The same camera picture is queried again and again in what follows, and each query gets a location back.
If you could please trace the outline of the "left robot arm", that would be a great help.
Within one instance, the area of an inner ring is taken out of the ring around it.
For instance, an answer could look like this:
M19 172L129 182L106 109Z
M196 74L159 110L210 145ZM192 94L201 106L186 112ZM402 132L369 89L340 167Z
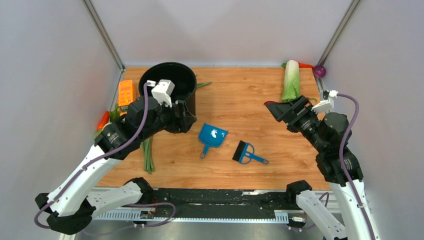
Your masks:
M186 133L196 120L193 96L179 95L169 102L148 95L139 97L125 114L104 127L86 157L57 189L36 196L39 212L47 213L47 219L46 224L41 224L35 218L35 224L73 235L94 218L115 208L132 204L149 206L153 190L142 177L98 195L91 191L105 174L138 150L142 142L161 131Z

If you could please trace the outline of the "blue hand brush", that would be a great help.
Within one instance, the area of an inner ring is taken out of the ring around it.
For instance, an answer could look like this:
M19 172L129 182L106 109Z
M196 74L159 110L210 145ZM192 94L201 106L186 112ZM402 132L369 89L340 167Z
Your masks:
M264 165L268 165L269 161L255 155L255 148L252 144L240 140L233 154L232 160L242 165L247 165L251 161L257 161Z

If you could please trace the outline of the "blue dustpan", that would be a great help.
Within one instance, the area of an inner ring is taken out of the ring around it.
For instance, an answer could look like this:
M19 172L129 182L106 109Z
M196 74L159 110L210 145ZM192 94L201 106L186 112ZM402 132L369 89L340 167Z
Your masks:
M204 123L198 135L198 140L204 144L200 158L206 157L210 147L219 148L225 141L228 132L228 130Z

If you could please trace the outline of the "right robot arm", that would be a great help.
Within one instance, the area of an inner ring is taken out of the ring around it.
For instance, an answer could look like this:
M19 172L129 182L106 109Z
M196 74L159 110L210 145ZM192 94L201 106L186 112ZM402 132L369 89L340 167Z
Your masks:
M339 96L332 90L317 104L303 95L288 102L266 103L276 121L285 123L292 133L301 133L316 149L317 167L336 198L342 220L334 217L305 180L287 185L285 202L291 209L303 210L327 240L377 240L379 234L367 203L364 175L348 148L354 120L333 112Z

